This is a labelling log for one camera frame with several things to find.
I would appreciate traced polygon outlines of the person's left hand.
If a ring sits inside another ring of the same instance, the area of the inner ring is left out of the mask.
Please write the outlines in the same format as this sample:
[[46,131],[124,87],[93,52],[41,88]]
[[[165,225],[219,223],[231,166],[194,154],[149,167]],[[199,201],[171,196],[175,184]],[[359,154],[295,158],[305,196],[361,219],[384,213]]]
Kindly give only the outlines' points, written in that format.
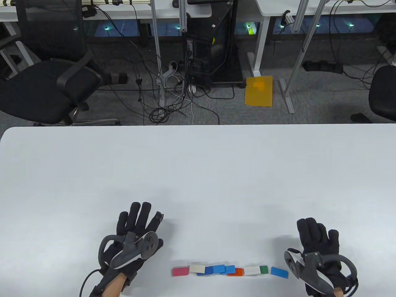
[[[149,231],[157,231],[164,215],[156,212],[150,222],[148,217],[151,210],[149,202],[133,202],[128,212],[121,212],[116,227],[116,235],[124,236],[128,232],[133,232],[137,236],[143,236]],[[137,258],[129,264],[112,269],[108,268],[103,278],[107,278],[106,286],[103,289],[97,289],[101,297],[119,297],[123,289],[130,285],[134,276],[142,268],[145,259]]]

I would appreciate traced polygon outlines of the person's right hand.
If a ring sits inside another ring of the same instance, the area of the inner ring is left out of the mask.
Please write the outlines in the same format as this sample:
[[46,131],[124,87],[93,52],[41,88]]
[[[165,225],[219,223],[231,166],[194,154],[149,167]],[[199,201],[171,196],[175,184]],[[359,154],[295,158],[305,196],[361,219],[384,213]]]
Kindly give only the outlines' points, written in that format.
[[[318,252],[322,256],[339,254],[339,233],[337,230],[326,230],[322,223],[314,218],[299,219],[297,229],[303,246],[303,254]],[[341,273],[340,262],[326,263],[319,271],[327,276],[334,286],[334,295],[343,297],[350,284]]]

